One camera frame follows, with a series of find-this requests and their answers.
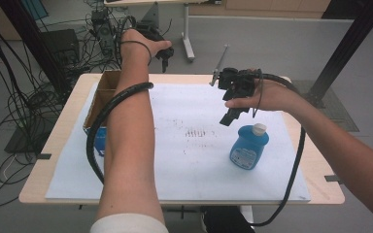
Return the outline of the black wristband on wrist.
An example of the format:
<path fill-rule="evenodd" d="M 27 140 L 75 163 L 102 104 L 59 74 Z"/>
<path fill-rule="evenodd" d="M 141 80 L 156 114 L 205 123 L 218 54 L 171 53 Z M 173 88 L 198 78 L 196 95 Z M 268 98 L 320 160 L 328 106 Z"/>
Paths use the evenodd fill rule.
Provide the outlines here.
<path fill-rule="evenodd" d="M 139 45 L 139 46 L 141 46 L 145 49 L 145 51 L 148 54 L 148 63 L 147 64 L 150 65 L 151 61 L 152 61 L 152 52 L 151 52 L 151 50 L 150 50 L 150 48 L 148 47 L 147 44 L 145 44 L 143 42 L 140 42 L 140 41 L 129 40 L 129 41 L 121 42 L 121 44 L 120 44 L 120 55 L 121 55 L 122 60 L 124 59 L 124 57 L 122 56 L 122 48 L 125 47 L 126 45 L 131 45 L 131 44 Z"/>
<path fill-rule="evenodd" d="M 258 94 L 258 101 L 255 107 L 253 108 L 253 118 L 255 118 L 260 107 L 260 103 L 261 103 L 262 96 L 263 96 L 263 83 L 264 83 L 263 73 L 261 69 L 257 69 L 256 73 L 258 74 L 258 83 L 255 89 L 255 92 Z"/>

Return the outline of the black wristband on left wrist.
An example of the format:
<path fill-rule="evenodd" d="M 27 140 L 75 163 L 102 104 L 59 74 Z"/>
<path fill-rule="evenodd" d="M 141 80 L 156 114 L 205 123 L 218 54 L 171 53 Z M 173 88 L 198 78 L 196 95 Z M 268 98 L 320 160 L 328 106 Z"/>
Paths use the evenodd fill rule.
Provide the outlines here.
<path fill-rule="evenodd" d="M 148 54 L 148 63 L 147 64 L 150 65 L 151 61 L 152 61 L 152 52 L 151 52 L 151 50 L 150 50 L 150 48 L 148 47 L 147 44 L 145 44 L 143 42 L 140 42 L 140 41 L 129 40 L 129 41 L 121 42 L 121 44 L 120 44 L 120 55 L 121 55 L 122 60 L 124 59 L 124 57 L 122 56 L 122 48 L 125 47 L 126 45 L 131 45 L 131 44 L 139 45 L 139 46 L 141 46 L 145 49 L 145 51 Z"/>

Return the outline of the black electronic device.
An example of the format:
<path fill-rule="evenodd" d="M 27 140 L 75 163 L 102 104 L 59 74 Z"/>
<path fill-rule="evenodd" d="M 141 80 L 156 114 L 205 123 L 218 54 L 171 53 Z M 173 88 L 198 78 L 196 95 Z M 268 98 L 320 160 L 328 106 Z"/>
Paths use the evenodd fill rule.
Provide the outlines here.
<path fill-rule="evenodd" d="M 115 43 L 111 23 L 108 17 L 108 11 L 106 9 L 93 11 L 91 13 L 91 22 L 102 54 L 111 57 L 114 53 Z"/>

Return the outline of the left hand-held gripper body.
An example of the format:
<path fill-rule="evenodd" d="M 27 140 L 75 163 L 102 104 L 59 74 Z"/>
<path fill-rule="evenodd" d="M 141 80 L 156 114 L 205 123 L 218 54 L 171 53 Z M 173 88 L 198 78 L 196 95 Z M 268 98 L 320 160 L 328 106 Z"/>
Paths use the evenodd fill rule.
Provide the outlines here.
<path fill-rule="evenodd" d="M 158 29 L 150 23 L 138 22 L 135 26 L 135 29 L 149 40 L 155 42 L 164 41 L 164 38 L 159 33 Z M 162 61 L 168 61 L 173 55 L 174 49 L 172 47 L 169 47 L 168 49 L 160 50 L 155 57 L 161 59 Z"/>

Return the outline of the black wristband on right wrist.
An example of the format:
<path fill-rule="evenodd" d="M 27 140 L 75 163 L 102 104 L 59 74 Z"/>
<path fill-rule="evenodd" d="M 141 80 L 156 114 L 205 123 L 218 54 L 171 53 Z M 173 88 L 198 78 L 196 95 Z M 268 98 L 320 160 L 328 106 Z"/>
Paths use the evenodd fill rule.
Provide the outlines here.
<path fill-rule="evenodd" d="M 255 89 L 255 92 L 258 94 L 258 101 L 255 107 L 253 108 L 253 118 L 255 118 L 260 107 L 260 103 L 261 103 L 262 96 L 263 96 L 263 83 L 264 83 L 263 73 L 261 69 L 257 69 L 256 73 L 258 74 L 258 83 Z"/>

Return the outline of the blue bottle with white cap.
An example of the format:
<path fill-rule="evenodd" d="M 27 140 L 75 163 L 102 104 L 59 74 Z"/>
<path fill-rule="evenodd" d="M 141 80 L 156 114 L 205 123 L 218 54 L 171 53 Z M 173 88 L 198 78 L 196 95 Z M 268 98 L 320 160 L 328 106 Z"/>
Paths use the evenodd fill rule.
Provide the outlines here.
<path fill-rule="evenodd" d="M 267 127 L 262 123 L 245 125 L 238 130 L 238 139 L 231 148 L 230 161 L 244 170 L 252 170 L 269 142 Z"/>

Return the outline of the black metal frame post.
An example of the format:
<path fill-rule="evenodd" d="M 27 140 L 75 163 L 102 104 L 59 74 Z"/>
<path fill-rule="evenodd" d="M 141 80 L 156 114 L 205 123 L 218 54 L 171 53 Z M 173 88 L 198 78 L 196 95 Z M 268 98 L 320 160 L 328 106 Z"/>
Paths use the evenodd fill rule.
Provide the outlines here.
<path fill-rule="evenodd" d="M 322 99 L 346 64 L 355 54 L 373 28 L 373 0 L 369 0 L 342 38 L 334 53 L 323 67 L 316 81 L 305 94 L 314 107 L 322 106 Z"/>
<path fill-rule="evenodd" d="M 0 0 L 0 8 L 27 45 L 59 95 L 70 94 L 71 86 L 46 46 L 34 18 L 27 12 L 21 0 Z"/>

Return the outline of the black box on floor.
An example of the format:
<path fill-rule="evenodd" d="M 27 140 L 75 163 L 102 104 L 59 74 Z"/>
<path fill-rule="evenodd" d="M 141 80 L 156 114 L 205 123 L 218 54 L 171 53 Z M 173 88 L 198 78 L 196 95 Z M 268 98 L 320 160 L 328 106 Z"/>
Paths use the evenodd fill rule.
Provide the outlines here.
<path fill-rule="evenodd" d="M 51 54 L 60 65 L 66 66 L 78 63 L 79 41 L 73 29 L 42 32 L 41 35 Z"/>

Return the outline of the white table leg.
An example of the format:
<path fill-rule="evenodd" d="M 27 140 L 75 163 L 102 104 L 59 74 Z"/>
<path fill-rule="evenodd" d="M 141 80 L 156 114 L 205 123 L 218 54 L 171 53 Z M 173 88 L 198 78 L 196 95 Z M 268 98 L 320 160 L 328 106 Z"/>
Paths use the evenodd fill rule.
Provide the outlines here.
<path fill-rule="evenodd" d="M 195 59 L 195 54 L 189 38 L 189 4 L 184 3 L 184 31 L 182 33 L 184 48 L 186 51 L 186 58 L 189 61 Z"/>

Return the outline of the blue cardboard box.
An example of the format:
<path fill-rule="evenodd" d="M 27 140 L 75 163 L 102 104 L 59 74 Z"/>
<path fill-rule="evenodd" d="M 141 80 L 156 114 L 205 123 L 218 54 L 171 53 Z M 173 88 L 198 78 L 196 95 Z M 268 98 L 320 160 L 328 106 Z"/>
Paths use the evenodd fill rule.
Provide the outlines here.
<path fill-rule="evenodd" d="M 120 70 L 105 71 L 98 84 L 94 86 L 94 92 L 89 95 L 89 109 L 84 121 L 83 129 L 89 132 L 101 110 L 115 96 L 116 87 L 120 77 Z M 103 157 L 105 154 L 105 139 L 107 134 L 106 122 L 103 122 L 94 139 L 96 154 Z"/>

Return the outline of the grey triangular bracket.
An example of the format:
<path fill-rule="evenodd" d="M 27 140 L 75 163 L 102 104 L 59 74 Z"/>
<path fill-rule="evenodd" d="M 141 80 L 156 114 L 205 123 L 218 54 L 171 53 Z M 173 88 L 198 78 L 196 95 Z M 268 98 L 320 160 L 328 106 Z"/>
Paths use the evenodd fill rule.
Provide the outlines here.
<path fill-rule="evenodd" d="M 149 23 L 154 27 L 159 27 L 159 7 L 158 3 L 154 2 L 142 18 L 143 22 Z"/>

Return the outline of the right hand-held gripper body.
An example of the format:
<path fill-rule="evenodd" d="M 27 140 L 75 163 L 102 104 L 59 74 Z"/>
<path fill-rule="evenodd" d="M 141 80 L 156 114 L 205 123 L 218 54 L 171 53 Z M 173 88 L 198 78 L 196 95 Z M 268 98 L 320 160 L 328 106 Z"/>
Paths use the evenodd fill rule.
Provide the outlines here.
<path fill-rule="evenodd" d="M 228 49 L 229 45 L 225 45 L 224 51 L 213 72 L 213 77 L 209 82 L 209 85 L 214 86 L 217 84 L 218 89 L 225 91 L 225 94 L 222 97 L 224 101 L 253 96 L 255 91 L 255 80 L 262 78 L 261 70 L 247 69 L 238 71 L 237 69 L 230 67 L 222 69 L 221 66 Z"/>

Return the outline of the person's left hand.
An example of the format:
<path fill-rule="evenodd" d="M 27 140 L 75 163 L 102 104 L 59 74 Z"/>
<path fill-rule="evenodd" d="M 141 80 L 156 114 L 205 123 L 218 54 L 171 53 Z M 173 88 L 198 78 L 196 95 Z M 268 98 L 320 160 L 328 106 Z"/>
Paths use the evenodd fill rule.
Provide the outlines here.
<path fill-rule="evenodd" d="M 172 46 L 172 43 L 167 40 L 158 42 L 149 40 L 135 29 L 128 29 L 122 34 L 121 42 L 129 40 L 140 41 L 147 44 L 152 52 L 152 57 L 154 57 L 160 50 L 165 50 Z M 148 65 L 148 54 L 145 49 L 139 45 L 126 45 L 122 48 L 122 56 L 124 57 L 122 61 L 123 65 L 129 63 Z"/>

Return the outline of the white paper sheet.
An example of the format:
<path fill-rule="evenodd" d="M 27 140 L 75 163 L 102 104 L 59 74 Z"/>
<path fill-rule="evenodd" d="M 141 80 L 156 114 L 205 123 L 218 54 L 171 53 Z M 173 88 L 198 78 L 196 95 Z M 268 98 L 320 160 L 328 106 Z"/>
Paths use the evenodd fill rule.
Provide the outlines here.
<path fill-rule="evenodd" d="M 158 83 L 150 91 L 155 124 L 155 185 L 163 203 L 307 203 L 303 174 L 292 168 L 294 145 L 279 112 L 244 113 L 230 125 L 221 90 L 207 84 Z M 262 123 L 269 141 L 252 170 L 229 158 L 244 125 Z"/>

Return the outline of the person's right hand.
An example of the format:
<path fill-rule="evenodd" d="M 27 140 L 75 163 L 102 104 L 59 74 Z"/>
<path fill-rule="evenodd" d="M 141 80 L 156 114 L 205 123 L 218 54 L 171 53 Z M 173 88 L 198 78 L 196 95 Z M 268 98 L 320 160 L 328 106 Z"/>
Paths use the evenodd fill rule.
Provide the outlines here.
<path fill-rule="evenodd" d="M 254 108 L 258 94 L 251 97 L 235 98 L 225 102 L 227 108 Z M 292 113 L 301 110 L 306 101 L 294 91 L 274 81 L 264 81 L 260 109 L 263 111 L 284 111 Z"/>

